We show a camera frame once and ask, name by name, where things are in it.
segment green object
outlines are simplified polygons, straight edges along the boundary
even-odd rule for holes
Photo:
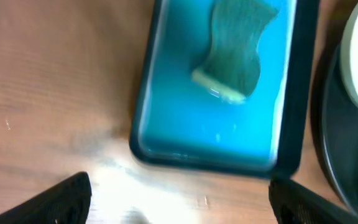
[[[258,0],[220,0],[212,16],[211,51],[193,71],[193,81],[226,100],[244,101],[260,77],[260,36],[277,14]]]

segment tray rim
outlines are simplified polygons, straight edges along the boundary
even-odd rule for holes
[[[230,167],[216,167],[207,164],[193,164],[186,161],[154,158],[149,157],[140,148],[140,144],[138,142],[140,117],[144,106],[143,99],[145,97],[147,79],[151,66],[150,62],[154,49],[154,40],[158,22],[160,20],[159,15],[163,1],[164,0],[156,0],[154,4],[139,97],[137,100],[129,139],[129,146],[133,155],[135,155],[138,160],[153,165],[173,166],[184,169],[210,170],[230,174],[249,175],[260,178],[271,178],[273,175],[283,177],[292,176],[299,168],[301,150],[303,147],[303,135],[305,133],[311,69],[314,55],[314,41],[316,37],[319,14],[319,0],[297,1],[296,3],[277,161],[272,169],[262,171],[239,170]]]

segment wooden table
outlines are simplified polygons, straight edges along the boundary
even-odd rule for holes
[[[354,2],[321,1],[314,67],[330,24],[339,27],[328,35],[337,42]],[[266,180],[150,167],[131,154],[153,4],[0,0],[0,213],[85,170],[88,223],[276,223]],[[340,204],[309,122],[294,179]]]

